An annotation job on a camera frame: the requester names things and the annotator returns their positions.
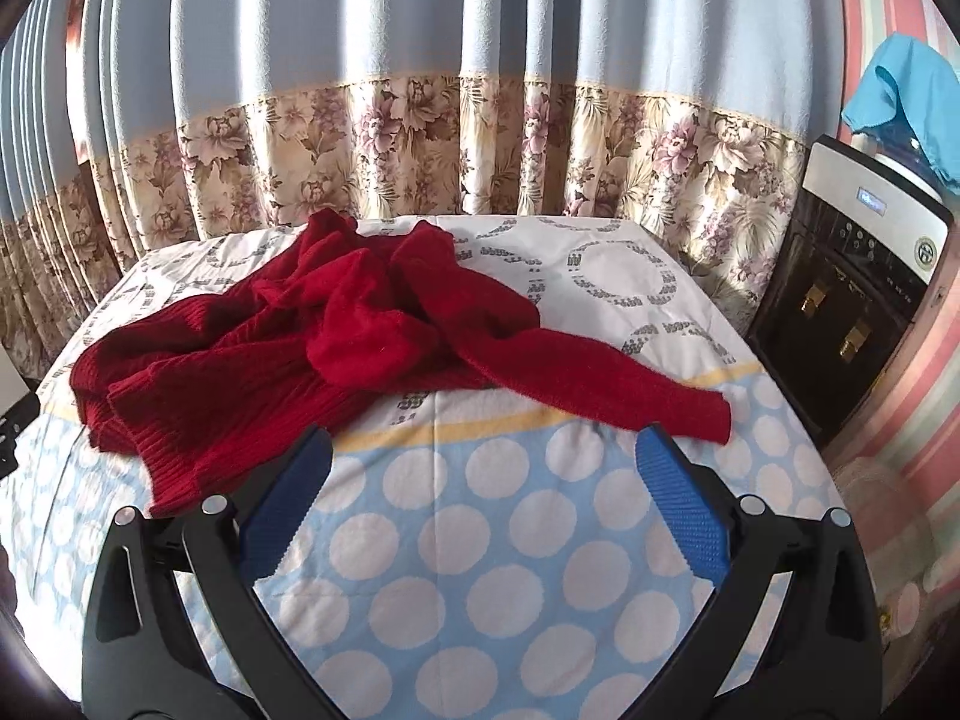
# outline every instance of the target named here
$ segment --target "bed sheet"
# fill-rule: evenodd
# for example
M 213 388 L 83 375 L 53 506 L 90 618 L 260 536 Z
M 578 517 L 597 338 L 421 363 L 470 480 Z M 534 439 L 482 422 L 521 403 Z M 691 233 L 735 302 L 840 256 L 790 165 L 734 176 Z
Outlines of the bed sheet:
M 731 442 L 678 443 L 735 494 L 753 491 L 802 517 L 840 504 L 742 338 L 639 226 L 431 220 L 455 236 L 463 266 L 528 295 L 545 326 L 600 338 L 722 391 L 733 408 Z M 402 233 L 415 221 L 361 223 L 361 231 Z M 138 459 L 90 448 L 70 365 L 114 326 L 224 290 L 297 232 L 272 228 L 150 254 L 42 383 L 43 415 L 17 447 L 22 469 L 0 485 L 0 538 L 19 581 L 59 625 L 73 673 L 110 516 L 127 504 L 145 508 L 151 493 Z M 328 483 L 277 574 L 256 591 L 350 717 L 616 718 L 712 590 L 691 574 L 651 503 L 634 440 L 499 389 L 385 396 L 335 440 Z M 191 578 L 179 580 L 214 673 L 243 689 Z M 785 584 L 771 585 L 725 688 L 749 677 Z

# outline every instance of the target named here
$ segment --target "digital display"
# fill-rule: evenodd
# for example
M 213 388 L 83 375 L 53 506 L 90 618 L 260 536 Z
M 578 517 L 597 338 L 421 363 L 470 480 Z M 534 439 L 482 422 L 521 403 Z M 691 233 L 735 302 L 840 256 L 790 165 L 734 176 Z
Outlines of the digital display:
M 871 211 L 875 211 L 875 213 L 878 213 L 881 216 L 887 211 L 887 204 L 875 194 L 869 193 L 863 187 L 860 187 L 860 189 L 857 191 L 856 198 Z

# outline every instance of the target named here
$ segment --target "silver screw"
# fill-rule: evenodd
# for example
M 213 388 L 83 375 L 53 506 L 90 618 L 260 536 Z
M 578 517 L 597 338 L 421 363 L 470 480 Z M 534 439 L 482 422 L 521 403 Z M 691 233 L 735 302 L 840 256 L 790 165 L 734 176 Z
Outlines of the silver screw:
M 831 509 L 830 519 L 833 520 L 834 525 L 838 525 L 841 528 L 846 528 L 853 522 L 846 509 Z
M 219 514 L 227 507 L 227 498 L 223 495 L 211 495 L 200 507 L 204 514 Z
M 133 506 L 125 506 L 119 512 L 114 514 L 113 521 L 117 525 L 130 525 L 136 517 L 136 509 Z
M 755 495 L 744 495 L 740 498 L 740 508 L 752 517 L 758 517 L 767 511 L 767 505 L 763 503 L 763 499 Z

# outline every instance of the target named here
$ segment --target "blue cloth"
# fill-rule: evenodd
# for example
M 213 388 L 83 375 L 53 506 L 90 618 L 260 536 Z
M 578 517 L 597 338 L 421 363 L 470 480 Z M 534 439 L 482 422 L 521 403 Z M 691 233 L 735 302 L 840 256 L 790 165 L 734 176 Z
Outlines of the blue cloth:
M 862 132 L 898 117 L 913 129 L 944 186 L 960 191 L 960 81 L 930 46 L 894 32 L 874 53 L 843 120 Z

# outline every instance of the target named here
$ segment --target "floral pattern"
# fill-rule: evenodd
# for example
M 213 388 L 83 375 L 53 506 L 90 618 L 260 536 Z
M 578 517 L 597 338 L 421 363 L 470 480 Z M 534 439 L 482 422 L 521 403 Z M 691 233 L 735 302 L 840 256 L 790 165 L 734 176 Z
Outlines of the floral pattern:
M 232 106 L 132 143 L 95 177 L 124 269 L 153 248 L 303 223 L 320 208 L 630 218 L 742 332 L 803 156 L 765 124 L 684 98 L 431 74 Z
M 0 343 L 20 374 L 42 378 L 118 278 L 82 173 L 0 223 Z

